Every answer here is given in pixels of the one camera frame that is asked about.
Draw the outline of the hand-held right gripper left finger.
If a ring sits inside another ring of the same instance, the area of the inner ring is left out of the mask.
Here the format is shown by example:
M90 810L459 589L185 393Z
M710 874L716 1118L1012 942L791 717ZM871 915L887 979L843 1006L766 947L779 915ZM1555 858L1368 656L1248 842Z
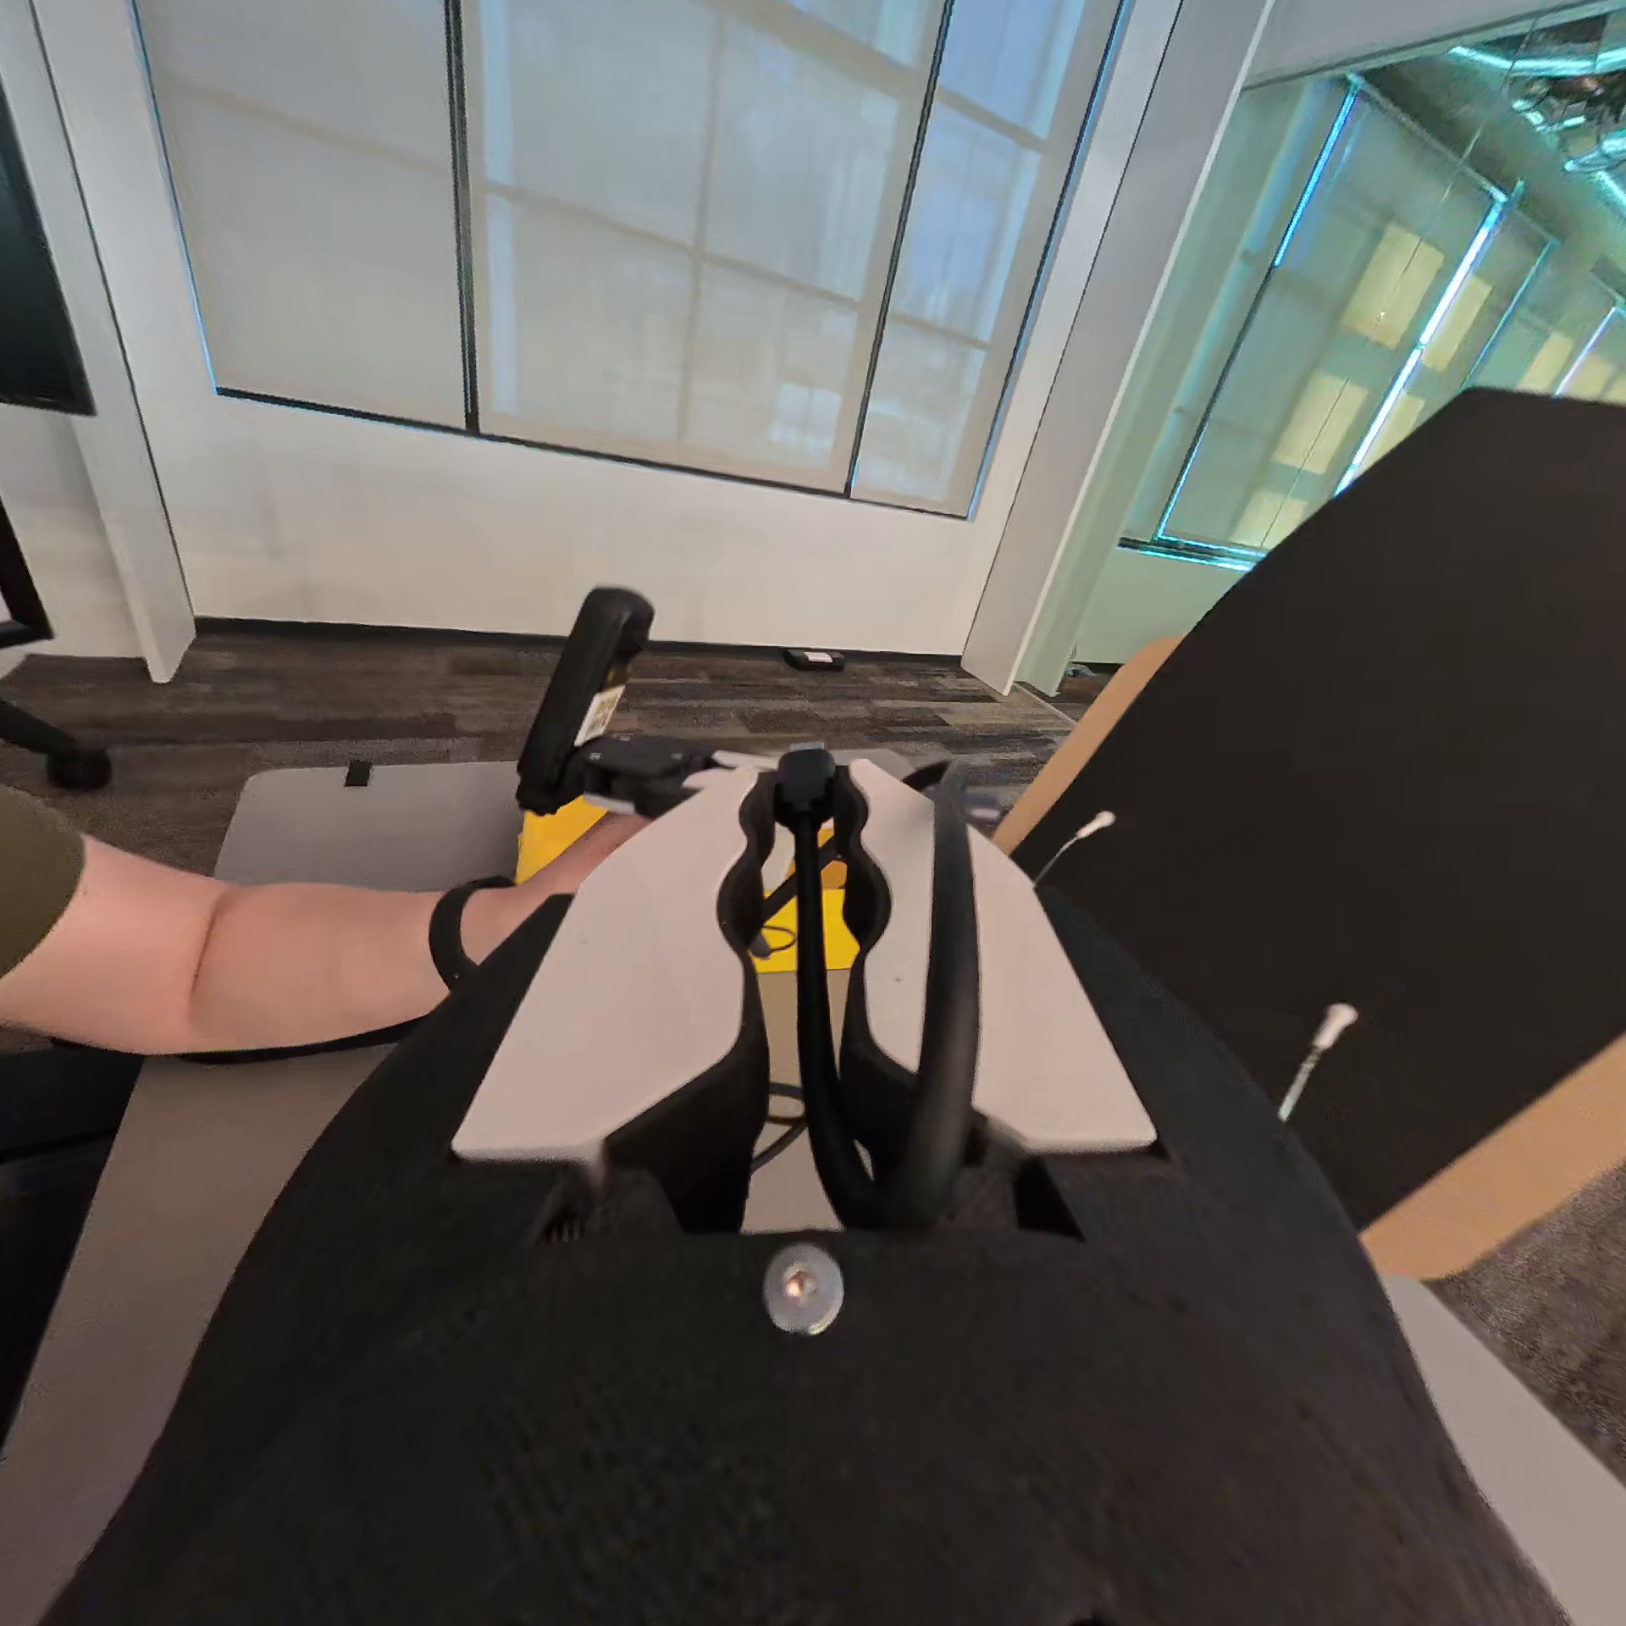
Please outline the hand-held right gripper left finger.
M711 768L591 870L455 1125L459 1158L598 1163L742 1037L774 845L747 803L771 789L759 768Z

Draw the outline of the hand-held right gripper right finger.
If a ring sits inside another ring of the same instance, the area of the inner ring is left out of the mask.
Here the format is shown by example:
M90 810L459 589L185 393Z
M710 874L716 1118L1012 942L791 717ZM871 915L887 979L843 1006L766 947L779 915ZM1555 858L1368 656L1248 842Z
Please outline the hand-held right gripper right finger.
M862 824L844 902L875 923L846 990L843 1080L905 1083L920 1064L926 1002L932 806L883 766L849 763ZM968 832L979 928L979 1050L971 1107L1028 1154L1126 1152L1155 1130L1027 875Z

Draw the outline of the person's left forearm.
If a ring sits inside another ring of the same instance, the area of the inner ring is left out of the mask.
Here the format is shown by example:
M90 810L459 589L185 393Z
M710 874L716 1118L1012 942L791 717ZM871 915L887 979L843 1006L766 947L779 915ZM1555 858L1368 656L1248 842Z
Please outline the person's left forearm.
M233 886L90 840L2 974L6 1027L143 1056L310 1046L433 1010L425 893Z

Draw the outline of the person's left hand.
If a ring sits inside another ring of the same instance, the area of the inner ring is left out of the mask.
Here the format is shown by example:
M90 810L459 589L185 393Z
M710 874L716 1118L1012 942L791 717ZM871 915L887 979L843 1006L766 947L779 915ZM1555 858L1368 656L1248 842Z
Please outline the person's left hand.
M470 962L481 962L545 899L579 891L599 862L606 862L617 848L633 840L646 824L647 819L636 814L604 813L555 859L542 862L523 883L476 890L460 914L462 952Z

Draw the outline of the yellow plastic bin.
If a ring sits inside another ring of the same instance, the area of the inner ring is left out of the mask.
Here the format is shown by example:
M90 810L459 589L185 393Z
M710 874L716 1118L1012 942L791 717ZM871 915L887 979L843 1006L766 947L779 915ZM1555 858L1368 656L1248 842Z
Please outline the yellow plastic bin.
M606 816L604 810L575 798L553 814L526 811L516 842L513 880L523 883L540 867L555 862L559 856L595 824ZM849 970L859 955L859 946L843 920L846 866L836 858L833 827L825 822L819 832L822 942L823 963L828 970ZM775 830L771 856L763 862L763 896L766 914L763 933L750 946L750 957L759 974L791 971L796 966L798 910L795 904L793 842L790 834Z

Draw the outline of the black panel wooden board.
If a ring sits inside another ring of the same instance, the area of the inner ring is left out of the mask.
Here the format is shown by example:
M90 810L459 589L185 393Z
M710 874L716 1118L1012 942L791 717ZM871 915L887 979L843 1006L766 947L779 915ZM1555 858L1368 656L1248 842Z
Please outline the black panel wooden board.
M1289 1110L1377 1269L1622 1160L1624 411L1454 397L1126 659L1008 854Z

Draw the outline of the large gridded window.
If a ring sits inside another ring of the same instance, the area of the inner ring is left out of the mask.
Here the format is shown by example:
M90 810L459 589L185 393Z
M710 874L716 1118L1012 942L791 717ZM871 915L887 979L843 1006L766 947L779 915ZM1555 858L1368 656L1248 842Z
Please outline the large gridded window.
M1123 11L132 5L217 395L955 517Z

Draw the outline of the dark wall panel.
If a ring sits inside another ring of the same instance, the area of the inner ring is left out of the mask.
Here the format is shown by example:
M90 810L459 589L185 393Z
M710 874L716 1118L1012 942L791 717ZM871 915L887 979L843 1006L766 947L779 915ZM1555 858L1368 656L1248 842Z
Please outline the dark wall panel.
M1 401L70 416L95 405L30 173L1 99Z

